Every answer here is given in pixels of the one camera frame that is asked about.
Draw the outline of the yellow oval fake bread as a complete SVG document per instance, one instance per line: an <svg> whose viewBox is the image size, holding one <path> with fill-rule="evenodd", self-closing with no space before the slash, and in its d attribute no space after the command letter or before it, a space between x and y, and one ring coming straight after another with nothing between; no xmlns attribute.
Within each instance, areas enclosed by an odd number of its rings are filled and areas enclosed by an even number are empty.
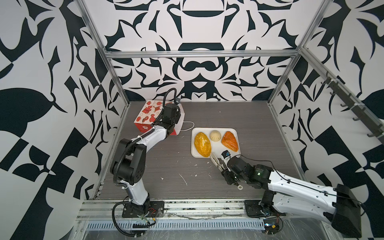
<svg viewBox="0 0 384 240"><path fill-rule="evenodd" d="M198 153L204 158L208 158L212 152L212 146L209 138L203 132L196 134L194 139L194 146Z"/></svg>

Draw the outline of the red white paper bag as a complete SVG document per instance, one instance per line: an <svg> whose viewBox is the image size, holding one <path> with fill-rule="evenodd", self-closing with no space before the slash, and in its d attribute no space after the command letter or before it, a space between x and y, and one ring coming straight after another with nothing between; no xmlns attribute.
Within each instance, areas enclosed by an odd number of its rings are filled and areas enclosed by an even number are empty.
<svg viewBox="0 0 384 240"><path fill-rule="evenodd" d="M178 123L175 125L171 136L177 136L180 132L189 131L194 128L195 123L191 121L185 121L185 111L182 104L179 104L181 117ZM136 117L134 124L140 132L145 133L148 131L157 117L160 115L163 109L163 101L148 100L145 102L138 116Z"/></svg>

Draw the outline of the orange croissant fake bread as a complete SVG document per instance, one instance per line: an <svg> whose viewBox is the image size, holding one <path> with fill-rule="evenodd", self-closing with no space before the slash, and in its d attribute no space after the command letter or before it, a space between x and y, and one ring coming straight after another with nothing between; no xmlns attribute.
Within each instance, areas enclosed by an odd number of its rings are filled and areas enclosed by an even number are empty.
<svg viewBox="0 0 384 240"><path fill-rule="evenodd" d="M222 137L221 143L223 146L233 152L237 152L239 150L237 139L232 132L225 132L224 136Z"/></svg>

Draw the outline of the white steamed bun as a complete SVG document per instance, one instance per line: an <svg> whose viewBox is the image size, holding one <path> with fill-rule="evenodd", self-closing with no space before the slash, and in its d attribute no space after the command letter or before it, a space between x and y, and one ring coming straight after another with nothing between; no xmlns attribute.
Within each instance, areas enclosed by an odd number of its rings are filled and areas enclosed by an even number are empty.
<svg viewBox="0 0 384 240"><path fill-rule="evenodd" d="M213 142L219 142L222 138L222 135L219 131L213 130L210 132L210 140Z"/></svg>

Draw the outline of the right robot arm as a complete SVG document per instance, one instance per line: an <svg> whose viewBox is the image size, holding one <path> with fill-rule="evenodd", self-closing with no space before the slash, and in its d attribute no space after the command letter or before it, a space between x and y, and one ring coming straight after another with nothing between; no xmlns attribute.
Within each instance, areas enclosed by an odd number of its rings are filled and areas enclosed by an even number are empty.
<svg viewBox="0 0 384 240"><path fill-rule="evenodd" d="M224 151L220 159L214 154L210 158L228 185L241 190L240 183L244 182L254 189L264 190L261 200L246 200L245 209L250 218L276 219L274 225L266 225L268 234L283 228L282 216L293 214L320 220L347 237L362 237L362 203L349 187L338 184L333 188L305 182L279 172L274 165L265 166L259 162L252 166L245 162L244 156L232 157L229 151Z"/></svg>

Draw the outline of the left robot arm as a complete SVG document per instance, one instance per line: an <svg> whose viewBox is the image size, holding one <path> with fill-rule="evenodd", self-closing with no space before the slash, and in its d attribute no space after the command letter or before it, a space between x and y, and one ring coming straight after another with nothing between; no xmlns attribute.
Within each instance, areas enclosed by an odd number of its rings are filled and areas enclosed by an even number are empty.
<svg viewBox="0 0 384 240"><path fill-rule="evenodd" d="M180 118L181 110L177 103L165 104L148 131L131 140L122 139L118 143L110 172L115 186L128 193L135 207L144 207L150 201L142 180L147 152L171 135Z"/></svg>

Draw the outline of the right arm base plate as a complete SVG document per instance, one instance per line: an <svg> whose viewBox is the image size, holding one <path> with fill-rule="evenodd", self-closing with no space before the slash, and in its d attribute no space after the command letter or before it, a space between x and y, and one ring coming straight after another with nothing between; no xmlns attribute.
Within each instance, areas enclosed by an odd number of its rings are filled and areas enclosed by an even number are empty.
<svg viewBox="0 0 384 240"><path fill-rule="evenodd" d="M280 213L274 208L273 201L267 200L245 200L245 211L249 218L268 218L277 216L286 216L286 213Z"/></svg>

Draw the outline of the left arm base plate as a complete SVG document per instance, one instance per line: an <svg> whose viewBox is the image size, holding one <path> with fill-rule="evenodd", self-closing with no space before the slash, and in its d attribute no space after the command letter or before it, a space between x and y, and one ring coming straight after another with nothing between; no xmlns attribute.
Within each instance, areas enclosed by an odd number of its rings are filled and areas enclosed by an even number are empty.
<svg viewBox="0 0 384 240"><path fill-rule="evenodd" d="M122 217L136 218L141 215L149 218L161 217L164 213L164 208L165 208L164 201L147 200L143 205L127 203L127 204L124 204Z"/></svg>

